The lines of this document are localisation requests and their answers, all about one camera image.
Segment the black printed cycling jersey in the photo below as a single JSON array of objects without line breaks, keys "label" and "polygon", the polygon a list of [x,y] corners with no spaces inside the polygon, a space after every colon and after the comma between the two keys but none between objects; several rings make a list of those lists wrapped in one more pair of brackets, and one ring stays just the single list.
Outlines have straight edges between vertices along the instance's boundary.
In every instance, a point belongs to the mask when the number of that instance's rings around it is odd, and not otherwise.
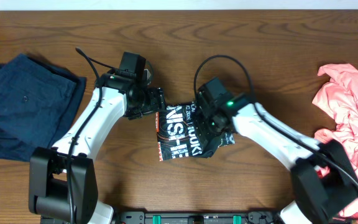
[{"label": "black printed cycling jersey", "polygon": [[193,102],[169,105],[157,112],[155,126],[160,161],[182,157],[209,158],[214,152],[206,152],[206,144],[196,134],[193,122],[196,106]]}]

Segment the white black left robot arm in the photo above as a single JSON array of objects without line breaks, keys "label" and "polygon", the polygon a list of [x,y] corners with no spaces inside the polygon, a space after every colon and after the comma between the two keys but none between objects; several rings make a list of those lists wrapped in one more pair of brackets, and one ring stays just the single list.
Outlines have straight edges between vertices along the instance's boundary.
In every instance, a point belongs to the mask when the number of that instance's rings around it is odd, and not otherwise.
[{"label": "white black left robot arm", "polygon": [[93,95],[74,125],[30,158],[29,210],[41,223],[112,223],[114,209],[99,200],[94,161],[121,118],[164,110],[161,88],[151,87],[151,64],[124,52],[120,65],[96,75]]}]

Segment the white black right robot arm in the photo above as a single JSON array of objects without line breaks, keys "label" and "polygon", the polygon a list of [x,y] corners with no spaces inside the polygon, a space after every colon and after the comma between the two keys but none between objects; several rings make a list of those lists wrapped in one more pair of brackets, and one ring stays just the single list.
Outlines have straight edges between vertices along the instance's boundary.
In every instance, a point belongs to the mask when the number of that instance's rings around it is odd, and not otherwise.
[{"label": "white black right robot arm", "polygon": [[290,171],[295,199],[279,212],[280,223],[329,223],[358,198],[358,179],[339,142],[295,131],[245,94],[233,96],[218,78],[196,91],[195,125],[201,157],[211,157],[225,133],[237,133]]}]

